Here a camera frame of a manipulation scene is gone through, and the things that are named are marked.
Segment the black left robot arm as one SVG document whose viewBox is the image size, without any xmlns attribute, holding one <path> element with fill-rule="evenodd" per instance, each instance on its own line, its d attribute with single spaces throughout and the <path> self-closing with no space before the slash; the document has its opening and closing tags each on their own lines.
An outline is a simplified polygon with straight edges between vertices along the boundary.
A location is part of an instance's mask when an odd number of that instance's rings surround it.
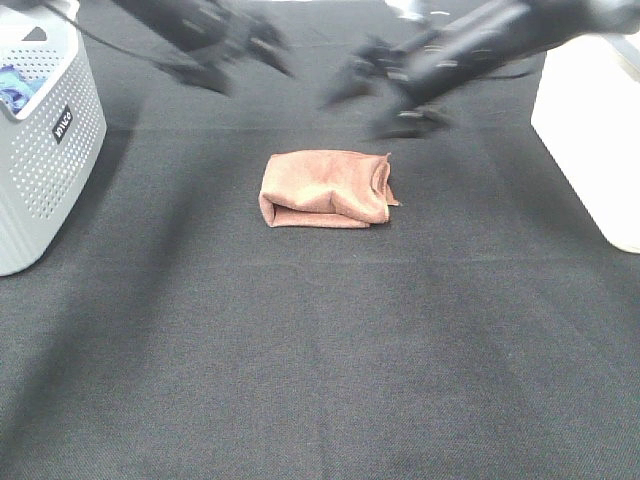
<svg viewBox="0 0 640 480">
<path fill-rule="evenodd" d="M 289 46 L 262 12 L 234 1 L 118 1 L 118 7 L 172 45 L 178 58 L 149 60 L 178 82 L 231 94 L 223 66 L 254 59 L 281 74 L 294 74 L 280 52 Z"/>
</svg>

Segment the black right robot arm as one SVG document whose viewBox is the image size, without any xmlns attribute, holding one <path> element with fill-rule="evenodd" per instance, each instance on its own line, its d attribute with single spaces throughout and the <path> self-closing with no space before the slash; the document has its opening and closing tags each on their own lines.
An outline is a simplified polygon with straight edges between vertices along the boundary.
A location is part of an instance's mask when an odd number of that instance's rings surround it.
<svg viewBox="0 0 640 480">
<path fill-rule="evenodd" d="M 489 1 L 400 44 L 374 40 L 350 68 L 360 92 L 376 78 L 398 91 L 397 104 L 373 122 L 373 136 L 416 138 L 423 123 L 445 124 L 426 107 L 459 87 L 582 35 L 638 30 L 636 1 Z"/>
</svg>

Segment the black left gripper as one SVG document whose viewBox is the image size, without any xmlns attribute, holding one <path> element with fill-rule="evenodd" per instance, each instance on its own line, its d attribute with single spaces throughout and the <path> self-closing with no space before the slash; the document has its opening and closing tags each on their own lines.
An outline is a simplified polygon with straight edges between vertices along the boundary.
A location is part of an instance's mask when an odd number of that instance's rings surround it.
<svg viewBox="0 0 640 480">
<path fill-rule="evenodd" d="M 176 81 L 222 95 L 232 93 L 223 65 L 252 58 L 287 77 L 289 65 L 283 34 L 263 16 L 247 12 L 175 12 L 169 14 L 169 43 L 181 54 L 158 62 L 157 68 Z"/>
</svg>

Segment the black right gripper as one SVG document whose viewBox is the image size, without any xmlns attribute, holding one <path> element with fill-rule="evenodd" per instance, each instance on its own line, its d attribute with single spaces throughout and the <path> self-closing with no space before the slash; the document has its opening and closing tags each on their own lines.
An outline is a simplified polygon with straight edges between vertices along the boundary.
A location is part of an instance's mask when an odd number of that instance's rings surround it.
<svg viewBox="0 0 640 480">
<path fill-rule="evenodd" d="M 386 81 L 398 94 L 403 108 L 416 108 L 450 92 L 448 57 L 432 43 L 438 32 L 427 32 L 401 43 L 390 44 L 370 37 L 349 60 L 349 78 L 334 78 L 324 89 L 319 108 L 327 110 L 359 97 L 376 94 L 377 81 Z M 376 119 L 369 131 L 373 138 L 425 138 L 446 129 L 450 119 L 433 109 L 389 111 Z"/>
</svg>

